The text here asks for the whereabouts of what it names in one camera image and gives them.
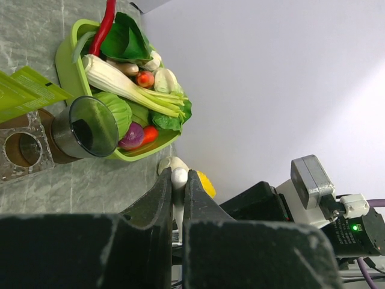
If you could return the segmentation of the dark glass cup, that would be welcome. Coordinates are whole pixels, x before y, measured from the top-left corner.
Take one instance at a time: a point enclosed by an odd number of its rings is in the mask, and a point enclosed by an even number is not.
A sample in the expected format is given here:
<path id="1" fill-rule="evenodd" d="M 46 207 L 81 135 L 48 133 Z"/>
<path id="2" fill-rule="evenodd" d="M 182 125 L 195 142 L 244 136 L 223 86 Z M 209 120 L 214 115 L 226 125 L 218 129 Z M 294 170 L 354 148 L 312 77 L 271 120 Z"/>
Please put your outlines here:
<path id="1" fill-rule="evenodd" d="M 73 158 L 105 158 L 117 148 L 119 131 L 108 107 L 92 96 L 76 98 L 53 121 L 54 143 Z"/>

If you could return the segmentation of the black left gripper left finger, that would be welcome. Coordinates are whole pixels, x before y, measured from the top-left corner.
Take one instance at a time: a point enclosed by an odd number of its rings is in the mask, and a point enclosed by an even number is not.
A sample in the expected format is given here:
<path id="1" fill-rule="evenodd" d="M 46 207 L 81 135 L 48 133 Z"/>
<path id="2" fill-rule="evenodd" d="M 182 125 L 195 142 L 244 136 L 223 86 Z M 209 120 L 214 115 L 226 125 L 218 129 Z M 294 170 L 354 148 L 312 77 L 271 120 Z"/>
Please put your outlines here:
<path id="1" fill-rule="evenodd" d="M 153 187 L 120 215 L 136 228 L 167 226 L 172 217 L 171 191 L 171 169 L 167 168 L 158 176 Z"/>

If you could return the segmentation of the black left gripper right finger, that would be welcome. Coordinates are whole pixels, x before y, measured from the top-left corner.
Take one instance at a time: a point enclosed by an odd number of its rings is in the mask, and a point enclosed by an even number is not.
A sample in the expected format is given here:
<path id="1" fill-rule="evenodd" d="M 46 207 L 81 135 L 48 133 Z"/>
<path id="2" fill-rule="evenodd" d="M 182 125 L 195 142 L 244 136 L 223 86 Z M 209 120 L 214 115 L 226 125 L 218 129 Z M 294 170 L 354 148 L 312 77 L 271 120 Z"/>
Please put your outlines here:
<path id="1" fill-rule="evenodd" d="M 188 172 L 185 187 L 183 222 L 236 222 L 205 192 L 195 170 Z"/>

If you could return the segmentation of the yellow cabbage by arm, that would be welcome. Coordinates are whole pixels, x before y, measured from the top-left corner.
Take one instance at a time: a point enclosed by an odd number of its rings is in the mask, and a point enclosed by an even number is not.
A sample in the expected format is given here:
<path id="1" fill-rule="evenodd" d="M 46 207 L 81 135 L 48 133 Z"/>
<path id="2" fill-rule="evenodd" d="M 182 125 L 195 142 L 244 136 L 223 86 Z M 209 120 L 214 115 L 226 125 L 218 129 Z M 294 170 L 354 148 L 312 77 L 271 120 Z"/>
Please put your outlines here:
<path id="1" fill-rule="evenodd" d="M 190 168 L 179 158 L 179 157 L 166 157 L 162 159 L 158 164 L 158 174 L 160 175 L 164 169 L 170 168 L 173 172 L 176 170 L 176 182 L 181 184 L 182 182 L 187 182 L 188 172 Z M 216 190 L 212 185 L 209 178 L 202 173 L 201 171 L 196 170 L 196 173 L 199 177 L 200 183 L 204 191 L 211 197 L 216 196 Z"/>

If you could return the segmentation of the white toothbrush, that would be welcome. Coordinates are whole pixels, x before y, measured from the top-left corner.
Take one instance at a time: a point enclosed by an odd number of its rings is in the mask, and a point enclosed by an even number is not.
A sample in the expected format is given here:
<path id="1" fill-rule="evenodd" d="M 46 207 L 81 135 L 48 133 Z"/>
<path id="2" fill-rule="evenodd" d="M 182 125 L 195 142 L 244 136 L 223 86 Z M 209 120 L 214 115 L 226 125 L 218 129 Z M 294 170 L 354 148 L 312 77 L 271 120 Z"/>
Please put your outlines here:
<path id="1" fill-rule="evenodd" d="M 183 214 L 184 214 L 184 200 L 185 200 L 185 188 L 187 182 L 178 184 L 176 182 L 176 170 L 171 173 L 172 184 L 172 201 L 173 201 L 173 216 L 175 218 L 178 229 L 178 243 L 182 243 L 183 236 Z"/>

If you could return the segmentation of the clear textured plastic holder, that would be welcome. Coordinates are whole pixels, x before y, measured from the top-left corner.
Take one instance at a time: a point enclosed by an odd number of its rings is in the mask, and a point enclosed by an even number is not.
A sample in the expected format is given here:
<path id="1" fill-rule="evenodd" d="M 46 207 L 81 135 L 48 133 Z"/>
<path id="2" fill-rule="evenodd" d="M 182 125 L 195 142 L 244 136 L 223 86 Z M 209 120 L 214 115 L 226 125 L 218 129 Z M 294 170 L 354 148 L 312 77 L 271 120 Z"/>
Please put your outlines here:
<path id="1" fill-rule="evenodd" d="M 39 109 L 1 123 L 1 185 L 42 174 L 55 167 L 43 126 L 53 115 Z"/>

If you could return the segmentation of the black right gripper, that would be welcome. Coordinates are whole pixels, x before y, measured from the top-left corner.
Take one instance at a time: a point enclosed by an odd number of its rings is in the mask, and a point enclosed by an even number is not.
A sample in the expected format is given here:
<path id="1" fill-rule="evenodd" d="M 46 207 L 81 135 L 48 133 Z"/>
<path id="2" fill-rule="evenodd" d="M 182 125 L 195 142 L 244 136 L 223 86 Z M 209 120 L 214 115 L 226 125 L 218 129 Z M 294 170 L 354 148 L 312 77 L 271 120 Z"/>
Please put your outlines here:
<path id="1" fill-rule="evenodd" d="M 265 181 L 225 201 L 220 207 L 236 220 L 293 222 L 283 196 Z M 382 255 L 382 215 L 375 208 L 370 208 L 365 216 L 338 218 L 320 230 L 339 258 Z"/>

